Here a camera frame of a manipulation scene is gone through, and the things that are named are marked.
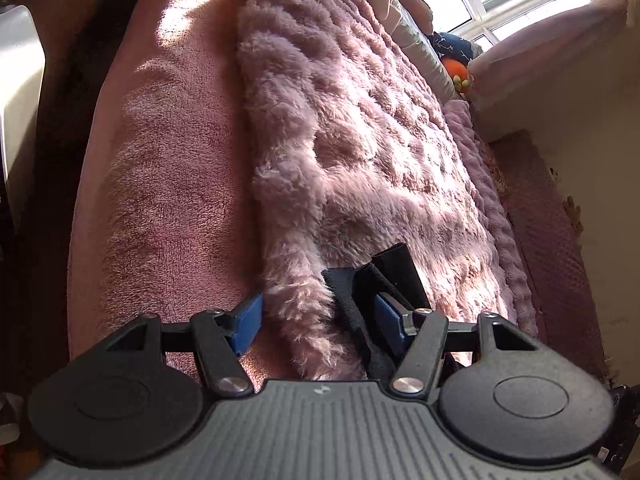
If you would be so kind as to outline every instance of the stuffed toy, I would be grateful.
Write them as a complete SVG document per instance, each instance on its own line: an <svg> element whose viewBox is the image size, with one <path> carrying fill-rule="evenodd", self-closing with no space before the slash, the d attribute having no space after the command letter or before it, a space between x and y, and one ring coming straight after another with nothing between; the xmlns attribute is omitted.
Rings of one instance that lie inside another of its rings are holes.
<svg viewBox="0 0 640 480"><path fill-rule="evenodd" d="M469 81L469 70L466 69L466 66L447 56L441 57L440 61L444 65L447 74L453 80L456 92L460 94L467 92L471 86L471 81Z"/></svg>

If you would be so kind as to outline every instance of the dark floor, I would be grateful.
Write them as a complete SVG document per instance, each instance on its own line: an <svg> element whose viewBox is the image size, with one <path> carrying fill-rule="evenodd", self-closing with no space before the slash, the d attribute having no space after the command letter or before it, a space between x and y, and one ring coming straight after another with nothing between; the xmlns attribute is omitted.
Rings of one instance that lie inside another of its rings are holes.
<svg viewBox="0 0 640 480"><path fill-rule="evenodd" d="M100 86L136 1L101 2L72 48L54 105L38 117L33 194L0 262L0 391L27 396L68 362L66 261L76 190Z"/></svg>

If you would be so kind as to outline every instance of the faux fur blanket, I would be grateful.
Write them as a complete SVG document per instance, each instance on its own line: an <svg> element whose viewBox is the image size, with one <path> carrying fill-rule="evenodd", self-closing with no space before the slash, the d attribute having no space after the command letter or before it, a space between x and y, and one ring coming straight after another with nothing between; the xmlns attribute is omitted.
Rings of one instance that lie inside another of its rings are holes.
<svg viewBox="0 0 640 480"><path fill-rule="evenodd" d="M266 309L284 321L301 373L361 373L332 325L321 271L358 266L400 240L431 306L451 320L493 311L517 321L440 105L369 4L248 0L239 35ZM530 319L530 297L520 290L517 301Z"/></svg>

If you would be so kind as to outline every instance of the plush toy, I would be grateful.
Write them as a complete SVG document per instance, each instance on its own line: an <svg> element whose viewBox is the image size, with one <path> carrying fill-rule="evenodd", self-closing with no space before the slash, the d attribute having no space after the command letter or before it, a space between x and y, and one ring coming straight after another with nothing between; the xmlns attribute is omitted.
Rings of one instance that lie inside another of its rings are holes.
<svg viewBox="0 0 640 480"><path fill-rule="evenodd" d="M469 70L466 69L466 66L446 56L441 57L440 61L450 78L453 79L453 86L456 88L456 92L463 94L468 91L471 81L469 81Z"/></svg>

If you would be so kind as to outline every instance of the black circular joint cover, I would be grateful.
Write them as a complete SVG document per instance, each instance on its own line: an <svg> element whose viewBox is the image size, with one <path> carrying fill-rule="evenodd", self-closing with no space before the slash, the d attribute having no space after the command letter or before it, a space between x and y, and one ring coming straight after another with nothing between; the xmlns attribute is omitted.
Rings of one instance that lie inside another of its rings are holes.
<svg viewBox="0 0 640 480"><path fill-rule="evenodd" d="M549 350L500 354L443 384L439 412L460 440L505 462L550 465L604 436L612 403L592 377Z"/></svg>
<svg viewBox="0 0 640 480"><path fill-rule="evenodd" d="M38 386L29 405L35 433L67 460L142 462L180 442L200 419L200 387L160 360L108 352L74 363Z"/></svg>

